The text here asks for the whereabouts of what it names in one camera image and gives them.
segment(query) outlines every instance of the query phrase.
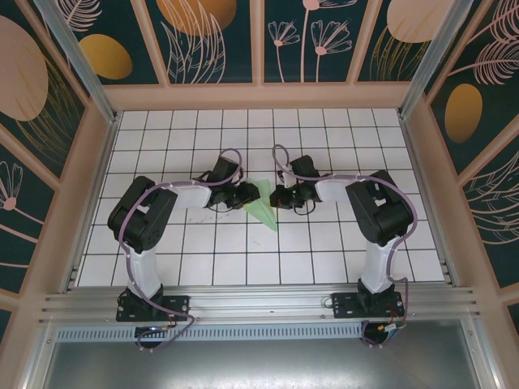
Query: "purple cable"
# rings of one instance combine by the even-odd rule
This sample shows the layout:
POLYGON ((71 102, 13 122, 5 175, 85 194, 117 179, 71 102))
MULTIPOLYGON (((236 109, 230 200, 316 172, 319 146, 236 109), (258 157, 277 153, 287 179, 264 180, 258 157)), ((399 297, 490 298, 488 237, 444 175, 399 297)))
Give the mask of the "purple cable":
MULTIPOLYGON (((288 150, 285 147, 281 146, 280 144, 276 144, 272 148, 272 157, 274 158, 274 163, 276 164, 276 166, 283 173, 289 174, 290 176, 295 177, 298 180, 302 180, 302 181, 316 181, 316 182, 317 181, 333 180, 333 179, 338 179, 338 180, 355 180, 355 181, 363 181, 363 180, 373 181, 373 182, 377 182, 379 184, 382 184, 382 185, 386 186, 387 188, 393 190, 394 192, 396 192, 398 195, 400 195, 404 199, 404 201, 407 203, 407 205, 409 205, 409 207, 411 209, 411 213, 413 214, 413 224, 411 225, 410 230, 403 237, 400 237, 399 239, 397 239, 393 243, 393 245, 391 247, 391 251, 389 252, 389 256, 388 256, 388 263, 386 265, 386 276, 388 277, 388 279, 391 282, 393 282, 393 283, 396 283, 396 282, 403 282, 403 283, 405 283, 404 317, 402 318, 402 322, 405 323, 405 319, 407 318, 407 308, 409 306, 409 302, 408 302, 408 299, 409 299, 409 280, 407 279, 407 277, 400 278, 399 280, 393 279, 393 277, 391 276, 391 262, 392 262, 392 257, 394 256, 394 254, 395 254, 395 252, 397 250, 398 245, 400 245, 405 239, 407 239, 414 232, 414 230, 418 226, 418 215, 416 213, 416 208, 414 207, 413 203, 411 203, 410 198, 407 197, 407 195, 405 195, 404 192, 402 192, 400 189, 398 189, 396 186, 394 186, 391 182, 387 182, 385 180, 382 180, 382 179, 377 178, 377 177, 372 177, 372 176, 363 176, 361 174, 358 174, 358 175, 353 175, 353 174, 333 174, 331 176, 324 176, 324 177, 303 177, 303 176, 298 176, 297 174, 294 174, 294 172, 290 172, 287 169, 288 165, 289 165, 289 162, 290 162, 289 152, 288 152, 288 150), (279 160, 276 157, 276 150, 277 149, 282 150, 285 153, 285 156, 286 156, 286 164, 285 164, 285 166, 280 164, 279 160)), ((362 333, 362 338, 361 339, 362 339, 362 342, 364 344, 366 344, 366 345, 373 345, 373 344, 376 344, 376 343, 373 342, 372 340, 369 340, 364 335, 368 323, 369 323, 368 321, 362 322, 362 332, 361 332, 362 333)))
POLYGON ((135 282, 135 277, 133 275, 133 272, 131 271, 131 261, 130 261, 130 258, 131 258, 131 255, 130 255, 130 249, 129 247, 125 244, 124 242, 124 232, 125 230, 127 229, 127 226, 128 226, 128 222, 130 221, 130 218, 133 216, 133 214, 135 213, 137 207, 144 201, 144 199, 146 199, 153 191, 157 190, 157 189, 162 189, 162 188, 174 188, 175 186, 190 186, 190 185, 198 185, 198 186, 219 186, 219 185, 223 185, 223 184, 226 184, 227 182, 230 182, 233 180, 233 178, 235 178, 239 173, 240 173, 240 170, 242 168, 242 155, 240 154, 240 152, 235 149, 235 148, 226 148, 225 150, 223 150, 221 153, 220 153, 220 156, 222 154, 224 154, 225 152, 235 152, 236 154, 238 154, 238 168, 236 169, 236 171, 228 178, 226 178, 225 180, 223 181, 220 181, 220 182, 198 182, 198 181, 186 181, 186 182, 163 182, 161 184, 156 184, 155 186, 152 186, 151 188, 149 188, 148 190, 146 190, 140 197, 139 199, 135 202, 135 204, 133 204, 133 206, 130 208, 130 211, 128 212, 128 215, 127 217, 124 219, 124 221, 122 222, 122 225, 121 225, 121 230, 119 231, 119 237, 118 237, 118 241, 119 241, 119 245, 121 246, 122 250, 126 253, 126 257, 127 257, 127 271, 128 271, 128 277, 130 278, 130 282, 131 284, 133 285, 133 287, 135 288, 135 290, 137 291, 137 293, 141 296, 141 298, 143 300, 145 300, 150 306, 152 306, 153 308, 156 308, 158 310, 161 310, 162 312, 166 312, 168 314, 168 316, 180 316, 180 317, 183 317, 183 318, 189 318, 191 321, 181 330, 178 332, 177 335, 175 335, 173 338, 171 338, 170 340, 168 340, 167 342, 162 342, 161 344, 159 344, 158 346, 154 347, 154 348, 144 348, 142 346, 142 344, 140 343, 140 341, 142 340, 143 336, 146 336, 146 335, 149 335, 149 334, 152 334, 152 333, 160 333, 160 332, 164 332, 164 331, 167 331, 167 330, 155 330, 155 331, 146 331, 144 332, 143 334, 141 334, 139 336, 139 338, 137 339, 137 345, 139 346, 139 349, 140 351, 143 351, 145 349, 149 350, 150 353, 153 353, 153 350, 159 350, 161 348, 166 348, 168 347, 169 345, 171 345, 177 338, 179 338, 180 336, 182 336, 182 334, 184 332, 187 331, 187 329, 189 327, 191 327, 193 325, 193 323, 195 322, 195 317, 190 315, 190 314, 185 314, 183 312, 175 312, 174 310, 168 310, 167 308, 164 308, 163 306, 159 306, 158 304, 156 304, 155 302, 151 301, 149 298, 146 297, 146 295, 144 294, 144 292, 142 291, 142 289, 137 285, 137 283, 135 282))

